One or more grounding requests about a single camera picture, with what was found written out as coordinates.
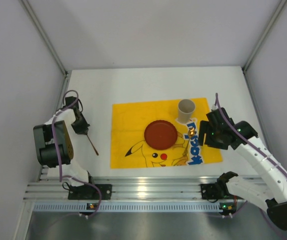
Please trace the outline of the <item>gold spoon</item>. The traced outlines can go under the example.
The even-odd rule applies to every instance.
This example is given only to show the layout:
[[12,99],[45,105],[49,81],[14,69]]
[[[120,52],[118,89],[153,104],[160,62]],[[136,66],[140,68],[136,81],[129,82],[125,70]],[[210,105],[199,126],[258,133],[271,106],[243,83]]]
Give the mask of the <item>gold spoon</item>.
[[188,147],[189,147],[189,144],[190,144],[190,141],[191,141],[191,138],[196,134],[196,128],[195,127],[191,127],[188,129],[188,132],[187,132],[187,136],[188,136],[188,140],[187,140],[187,145],[184,149],[184,152],[183,152],[183,156],[186,156],[188,154]]

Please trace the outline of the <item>beige paper cup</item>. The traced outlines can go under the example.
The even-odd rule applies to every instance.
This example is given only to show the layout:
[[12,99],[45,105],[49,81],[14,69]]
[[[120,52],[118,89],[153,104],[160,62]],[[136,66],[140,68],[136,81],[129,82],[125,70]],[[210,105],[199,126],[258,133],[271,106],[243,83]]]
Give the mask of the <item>beige paper cup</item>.
[[186,124],[190,121],[194,111],[196,109],[195,103],[190,99],[182,99],[178,103],[178,122]]

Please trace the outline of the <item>gold fork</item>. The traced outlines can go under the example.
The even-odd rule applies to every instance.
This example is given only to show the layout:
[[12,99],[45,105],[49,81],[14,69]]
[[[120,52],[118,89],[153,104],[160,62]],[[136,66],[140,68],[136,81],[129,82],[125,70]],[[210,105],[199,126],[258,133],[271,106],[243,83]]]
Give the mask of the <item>gold fork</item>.
[[93,142],[91,141],[89,135],[86,134],[86,136],[87,136],[87,139],[89,140],[89,142],[90,142],[90,144],[91,144],[91,146],[92,146],[92,148],[93,148],[95,154],[96,154],[97,156],[99,156],[99,152],[97,151],[96,147],[94,146]]

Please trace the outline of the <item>red round plate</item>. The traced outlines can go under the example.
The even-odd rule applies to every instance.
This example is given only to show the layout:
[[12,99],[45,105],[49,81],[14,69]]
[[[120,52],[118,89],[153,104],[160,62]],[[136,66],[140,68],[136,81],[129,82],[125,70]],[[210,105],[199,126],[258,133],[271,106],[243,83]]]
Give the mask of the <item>red round plate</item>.
[[155,120],[144,130],[145,142],[155,150],[167,150],[176,143],[177,139],[176,127],[166,120]]

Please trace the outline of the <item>yellow pikachu cloth placemat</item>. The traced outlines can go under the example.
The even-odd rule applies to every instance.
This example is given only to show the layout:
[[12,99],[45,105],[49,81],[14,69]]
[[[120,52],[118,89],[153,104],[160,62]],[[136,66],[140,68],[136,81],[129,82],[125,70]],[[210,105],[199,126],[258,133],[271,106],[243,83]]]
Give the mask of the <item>yellow pikachu cloth placemat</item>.
[[[178,122],[178,99],[148,102],[120,103],[112,106],[111,155],[112,169],[136,169],[195,166],[223,161],[219,149],[200,146],[198,134],[190,140],[188,153],[183,152],[188,142],[188,130],[198,131],[200,122],[210,111],[206,98],[194,98],[195,104],[189,122]],[[156,120],[172,123],[177,130],[176,143],[165,150],[151,148],[144,139],[148,124]]]

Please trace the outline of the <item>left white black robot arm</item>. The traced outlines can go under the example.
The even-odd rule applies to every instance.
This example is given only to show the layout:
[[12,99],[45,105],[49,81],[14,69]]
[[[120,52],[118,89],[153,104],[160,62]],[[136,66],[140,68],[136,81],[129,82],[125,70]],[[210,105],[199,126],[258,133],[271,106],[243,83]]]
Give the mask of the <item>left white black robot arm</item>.
[[36,157],[49,168],[51,177],[68,179],[73,187],[92,183],[90,173],[78,163],[80,136],[86,136],[90,125],[83,116],[83,105],[74,96],[65,97],[63,107],[47,122],[33,127]]

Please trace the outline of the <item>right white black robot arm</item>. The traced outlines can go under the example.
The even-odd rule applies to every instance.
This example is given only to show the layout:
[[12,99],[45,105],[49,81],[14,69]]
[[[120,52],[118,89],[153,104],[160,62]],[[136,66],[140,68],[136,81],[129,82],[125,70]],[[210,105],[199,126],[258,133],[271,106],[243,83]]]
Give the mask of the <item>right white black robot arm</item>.
[[220,107],[206,115],[199,125],[198,143],[211,148],[232,148],[242,156],[264,181],[265,187],[229,171],[216,182],[201,185],[204,200],[218,201],[236,196],[266,212],[279,229],[287,230],[287,171],[269,152],[255,129],[246,121],[234,123]]

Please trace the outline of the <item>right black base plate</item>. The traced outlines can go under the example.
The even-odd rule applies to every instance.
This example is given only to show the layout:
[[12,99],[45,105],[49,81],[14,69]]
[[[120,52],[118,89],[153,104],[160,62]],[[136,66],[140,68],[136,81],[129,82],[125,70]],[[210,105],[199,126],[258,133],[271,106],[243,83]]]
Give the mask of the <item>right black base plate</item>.
[[228,191],[228,183],[202,183],[200,184],[201,198],[203,200],[215,201],[215,200],[244,200],[240,196],[231,194]]

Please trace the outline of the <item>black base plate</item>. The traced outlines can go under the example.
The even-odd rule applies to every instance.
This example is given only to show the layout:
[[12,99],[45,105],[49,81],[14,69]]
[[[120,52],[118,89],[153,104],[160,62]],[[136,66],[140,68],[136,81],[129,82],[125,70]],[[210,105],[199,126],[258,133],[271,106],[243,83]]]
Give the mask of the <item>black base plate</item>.
[[202,183],[200,184],[201,198],[203,200],[215,201],[215,200],[244,200],[240,196],[231,194],[228,191],[228,183]]
[[67,182],[62,184],[62,187],[68,191],[69,200],[99,200],[101,193],[102,200],[110,200],[112,196],[111,184],[96,184],[98,190],[89,185],[71,186]]

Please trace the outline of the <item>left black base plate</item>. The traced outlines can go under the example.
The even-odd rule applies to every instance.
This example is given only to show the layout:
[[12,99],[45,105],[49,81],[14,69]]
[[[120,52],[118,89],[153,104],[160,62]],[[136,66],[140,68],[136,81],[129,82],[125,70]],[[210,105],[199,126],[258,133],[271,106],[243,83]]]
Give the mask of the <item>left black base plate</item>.
[[102,200],[110,200],[112,196],[111,184],[96,184],[98,190],[89,185],[71,186],[67,182],[62,184],[62,187],[68,191],[69,200],[99,200],[101,193]]

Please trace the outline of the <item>aluminium mounting rail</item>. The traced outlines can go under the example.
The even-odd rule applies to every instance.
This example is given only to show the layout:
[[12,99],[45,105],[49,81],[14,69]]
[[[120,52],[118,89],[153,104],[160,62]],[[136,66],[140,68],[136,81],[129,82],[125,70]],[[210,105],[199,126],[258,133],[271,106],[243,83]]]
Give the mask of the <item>aluminium mounting rail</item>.
[[[212,184],[216,177],[95,177],[96,184],[112,185],[112,200],[200,200],[201,184]],[[27,185],[25,201],[61,201],[68,199],[68,191],[56,178],[41,179]]]

